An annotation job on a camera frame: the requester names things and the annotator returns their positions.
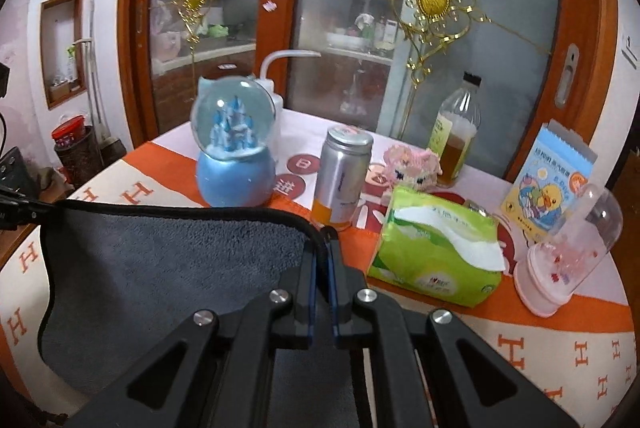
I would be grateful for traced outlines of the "grey purple microfibre towel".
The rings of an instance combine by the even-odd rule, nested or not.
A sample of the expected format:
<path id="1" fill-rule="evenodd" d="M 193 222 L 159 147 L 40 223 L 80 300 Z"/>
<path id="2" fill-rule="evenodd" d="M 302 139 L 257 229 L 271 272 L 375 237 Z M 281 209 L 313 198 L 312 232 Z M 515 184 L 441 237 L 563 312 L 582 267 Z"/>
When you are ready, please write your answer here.
<path id="1" fill-rule="evenodd" d="M 38 349 L 87 404 L 194 312 L 226 315 L 275 289 L 305 245 L 317 256 L 317 295 L 326 258 L 307 220 L 271 209 L 70 201 L 48 210 L 40 241 L 51 299 Z M 277 351 L 263 427 L 340 422 L 340 393 L 321 376 L 324 363 L 312 339 L 305 350 Z"/>

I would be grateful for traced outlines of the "green tissue pack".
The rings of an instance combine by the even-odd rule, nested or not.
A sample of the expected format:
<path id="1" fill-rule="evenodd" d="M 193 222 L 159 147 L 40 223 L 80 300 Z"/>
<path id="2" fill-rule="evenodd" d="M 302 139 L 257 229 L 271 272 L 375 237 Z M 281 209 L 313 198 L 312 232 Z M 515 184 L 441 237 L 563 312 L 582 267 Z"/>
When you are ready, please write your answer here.
<path id="1" fill-rule="evenodd" d="M 472 308 L 504 271 L 495 219 L 433 194 L 393 191 L 369 277 Z"/>

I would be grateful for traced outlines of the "orange beige H-pattern table cloth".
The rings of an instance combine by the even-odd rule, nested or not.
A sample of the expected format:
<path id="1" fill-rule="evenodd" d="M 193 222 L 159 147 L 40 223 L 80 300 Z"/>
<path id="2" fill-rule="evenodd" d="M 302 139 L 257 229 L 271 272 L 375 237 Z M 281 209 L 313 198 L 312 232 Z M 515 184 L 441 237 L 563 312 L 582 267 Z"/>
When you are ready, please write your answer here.
<path id="1" fill-rule="evenodd" d="M 72 196 L 86 202 L 200 206 L 194 171 L 193 156 L 149 142 Z M 85 396 L 56 376 L 37 353 L 37 326 L 48 301 L 39 232 L 2 233 L 2 370 L 18 392 L 43 410 L 73 414 Z M 611 258 L 551 318 L 528 311 L 509 275 L 483 304 L 455 311 L 580 426 L 602 426 L 637 376 L 631 309 Z"/>

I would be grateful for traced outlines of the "pink dome ornament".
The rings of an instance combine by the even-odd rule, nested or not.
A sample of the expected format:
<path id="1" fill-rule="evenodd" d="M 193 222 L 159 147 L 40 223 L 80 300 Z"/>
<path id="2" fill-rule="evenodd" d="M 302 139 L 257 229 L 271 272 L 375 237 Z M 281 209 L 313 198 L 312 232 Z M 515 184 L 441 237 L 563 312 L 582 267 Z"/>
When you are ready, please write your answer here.
<path id="1" fill-rule="evenodd" d="M 584 185 L 547 236 L 516 263 L 513 280 L 521 302 L 537 317 L 555 315 L 608 255 L 623 224 L 613 193 L 597 183 Z"/>

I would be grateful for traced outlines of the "pink flower brick toy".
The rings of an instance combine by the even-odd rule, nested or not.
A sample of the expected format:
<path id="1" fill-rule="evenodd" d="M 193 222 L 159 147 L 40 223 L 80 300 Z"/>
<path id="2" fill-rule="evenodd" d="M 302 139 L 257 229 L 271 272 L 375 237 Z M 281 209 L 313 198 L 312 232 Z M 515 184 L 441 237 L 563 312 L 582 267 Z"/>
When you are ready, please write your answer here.
<path id="1" fill-rule="evenodd" d="M 435 187 L 442 174 L 439 156 L 431 149 L 416 150 L 394 144 L 383 154 L 384 175 L 390 191 L 405 187 L 418 192 L 426 192 Z"/>

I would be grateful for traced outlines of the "silver orange drink can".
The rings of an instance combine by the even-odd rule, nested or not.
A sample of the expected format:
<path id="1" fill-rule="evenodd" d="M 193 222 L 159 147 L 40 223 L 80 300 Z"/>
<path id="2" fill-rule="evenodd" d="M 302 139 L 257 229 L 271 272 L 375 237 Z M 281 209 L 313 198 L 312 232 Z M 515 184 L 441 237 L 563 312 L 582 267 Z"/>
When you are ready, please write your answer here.
<path id="1" fill-rule="evenodd" d="M 352 224 L 372 145 L 370 133 L 356 127 L 335 125 L 326 131 L 310 213 L 316 226 L 341 231 Z"/>

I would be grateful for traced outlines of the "blue cartoon duck box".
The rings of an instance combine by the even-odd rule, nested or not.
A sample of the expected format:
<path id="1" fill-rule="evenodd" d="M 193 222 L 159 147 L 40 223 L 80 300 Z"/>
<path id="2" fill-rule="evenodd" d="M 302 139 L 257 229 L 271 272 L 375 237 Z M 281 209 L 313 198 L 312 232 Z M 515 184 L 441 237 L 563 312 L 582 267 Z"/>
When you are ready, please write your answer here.
<path id="1" fill-rule="evenodd" d="M 541 241 L 588 182 L 598 155 L 552 119 L 539 133 L 501 209 L 529 240 Z"/>

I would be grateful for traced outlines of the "glass bottle with amber liquid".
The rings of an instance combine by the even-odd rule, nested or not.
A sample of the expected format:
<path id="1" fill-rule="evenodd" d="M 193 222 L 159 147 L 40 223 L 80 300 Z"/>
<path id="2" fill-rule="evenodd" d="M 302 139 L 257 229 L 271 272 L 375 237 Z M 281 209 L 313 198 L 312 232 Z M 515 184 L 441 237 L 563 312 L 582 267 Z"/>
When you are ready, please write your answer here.
<path id="1" fill-rule="evenodd" d="M 436 115 L 428 148 L 439 157 L 437 185 L 441 187 L 456 182 L 480 128 L 482 113 L 477 97 L 480 84 L 479 76 L 464 72 L 461 85 L 442 101 Z"/>

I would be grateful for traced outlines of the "dark woven waste basket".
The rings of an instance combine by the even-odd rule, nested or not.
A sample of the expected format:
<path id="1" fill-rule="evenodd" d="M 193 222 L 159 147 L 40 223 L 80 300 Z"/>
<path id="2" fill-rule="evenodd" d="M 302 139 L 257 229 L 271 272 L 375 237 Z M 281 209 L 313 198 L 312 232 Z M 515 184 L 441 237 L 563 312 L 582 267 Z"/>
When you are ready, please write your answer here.
<path id="1" fill-rule="evenodd" d="M 85 127 L 85 135 L 68 147 L 55 147 L 68 183 L 78 189 L 104 170 L 96 133 L 92 126 Z"/>

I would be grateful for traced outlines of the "blue castle snow globe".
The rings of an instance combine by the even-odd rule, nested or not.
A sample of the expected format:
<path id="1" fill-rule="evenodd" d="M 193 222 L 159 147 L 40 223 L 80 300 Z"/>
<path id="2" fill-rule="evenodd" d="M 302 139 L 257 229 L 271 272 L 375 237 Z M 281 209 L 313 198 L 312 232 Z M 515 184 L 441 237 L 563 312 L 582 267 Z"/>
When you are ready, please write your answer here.
<path id="1" fill-rule="evenodd" d="M 195 178 L 213 207 L 266 203 L 276 178 L 272 152 L 276 109 L 266 89 L 243 76 L 217 78 L 217 88 L 194 100 L 190 124 L 200 149 Z"/>

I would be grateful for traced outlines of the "light blue lidded canister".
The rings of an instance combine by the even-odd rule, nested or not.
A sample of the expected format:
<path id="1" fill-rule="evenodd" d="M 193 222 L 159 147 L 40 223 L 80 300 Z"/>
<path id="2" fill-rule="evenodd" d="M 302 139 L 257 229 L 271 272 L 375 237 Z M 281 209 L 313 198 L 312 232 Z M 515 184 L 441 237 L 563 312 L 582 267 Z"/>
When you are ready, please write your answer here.
<path id="1" fill-rule="evenodd" d="M 201 76 L 198 79 L 198 98 L 205 98 L 217 88 L 217 80 Z"/>

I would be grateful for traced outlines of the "dark green air fryer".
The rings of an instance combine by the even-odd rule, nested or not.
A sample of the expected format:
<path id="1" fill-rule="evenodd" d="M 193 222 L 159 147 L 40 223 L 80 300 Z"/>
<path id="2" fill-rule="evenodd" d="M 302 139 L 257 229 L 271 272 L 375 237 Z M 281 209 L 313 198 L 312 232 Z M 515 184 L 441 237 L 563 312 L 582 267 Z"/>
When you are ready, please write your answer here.
<path id="1" fill-rule="evenodd" d="M 1 158 L 1 185 L 34 199 L 39 195 L 21 151 L 17 147 L 11 148 Z"/>

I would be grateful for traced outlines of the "red plastic container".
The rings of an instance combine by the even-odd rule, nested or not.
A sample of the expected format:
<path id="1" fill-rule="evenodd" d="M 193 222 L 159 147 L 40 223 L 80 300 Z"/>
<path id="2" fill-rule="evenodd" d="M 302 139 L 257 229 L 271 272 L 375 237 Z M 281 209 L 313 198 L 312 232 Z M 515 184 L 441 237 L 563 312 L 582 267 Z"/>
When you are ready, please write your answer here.
<path id="1" fill-rule="evenodd" d="M 56 148 L 64 149 L 81 141 L 86 136 L 86 119 L 84 115 L 75 115 L 51 131 L 51 138 Z"/>

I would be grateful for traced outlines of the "wooden glass sliding door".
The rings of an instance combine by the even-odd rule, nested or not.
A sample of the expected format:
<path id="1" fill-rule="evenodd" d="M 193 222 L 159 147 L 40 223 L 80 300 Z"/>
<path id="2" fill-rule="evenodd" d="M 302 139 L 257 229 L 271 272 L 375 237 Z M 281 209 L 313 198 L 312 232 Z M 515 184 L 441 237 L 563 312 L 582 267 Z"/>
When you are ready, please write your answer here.
<path id="1" fill-rule="evenodd" d="M 285 107 L 418 147 L 464 72 L 482 79 L 468 157 L 513 178 L 552 119 L 594 144 L 614 63 L 617 0 L 118 0 L 131 138 L 186 122 L 201 76 L 292 59 Z"/>

